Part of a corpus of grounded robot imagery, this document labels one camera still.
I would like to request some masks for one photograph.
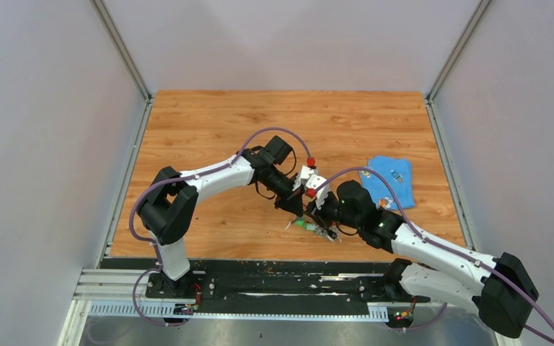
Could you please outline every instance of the wood surface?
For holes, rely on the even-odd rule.
[[[408,159],[413,167],[416,207],[407,210],[420,227],[456,244],[464,240],[436,142],[419,92],[208,92],[162,91],[154,101],[123,212],[112,256],[149,257],[152,248],[128,230],[134,200],[165,166],[197,169],[225,160],[255,131],[281,126],[310,147],[323,177],[364,166],[376,155]],[[285,133],[259,135],[251,146],[274,135],[296,150]],[[281,170],[290,170],[291,157]],[[355,172],[334,181],[359,176]],[[358,236],[331,243],[298,226],[284,229],[294,216],[273,207],[253,186],[238,187],[197,206],[185,236],[189,257],[265,260],[391,261],[393,255],[369,247]],[[136,229],[146,235],[139,218]]]

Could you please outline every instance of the wood grain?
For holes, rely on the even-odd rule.
[[[418,92],[159,92],[151,111],[126,201],[111,249],[112,256],[153,256],[152,248],[128,230],[134,200],[165,166],[197,169],[224,160],[250,134],[281,126],[299,134],[310,147],[324,177],[364,166],[376,155],[407,158],[413,167],[416,207],[408,215],[425,230],[463,245],[464,240],[443,166]],[[301,145],[285,133],[263,133],[250,146],[280,135],[299,164]],[[283,164],[287,172],[293,161]],[[352,172],[337,179],[333,188]],[[238,187],[197,206],[185,236],[189,257],[267,260],[391,261],[357,236],[330,243],[292,226],[293,216],[275,210],[254,187]],[[135,221],[141,234],[146,230]]]

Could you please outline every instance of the wall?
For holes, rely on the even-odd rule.
[[[475,244],[519,256],[554,318],[554,1],[495,1],[436,105]]]
[[[153,92],[427,92],[478,0],[105,2]]]
[[[0,1],[0,345],[54,345],[143,103],[89,1]]]

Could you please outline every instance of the gray floor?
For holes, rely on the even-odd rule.
[[[435,310],[418,307],[415,320],[427,321]],[[161,328],[140,318],[105,316],[92,317],[88,326],[80,345],[496,345],[493,333],[478,318],[456,308],[448,310],[432,327],[404,335],[387,330],[384,324],[369,322],[199,319],[181,327]],[[92,342],[88,333],[99,343]]]

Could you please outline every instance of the blue cloth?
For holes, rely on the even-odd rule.
[[[413,188],[411,187],[411,164],[407,159],[393,159],[386,156],[375,156],[369,160],[369,168],[382,175],[396,193],[403,208],[415,206]],[[388,210],[397,210],[394,198],[379,178],[368,172],[360,172],[362,186],[367,189],[372,200]]]

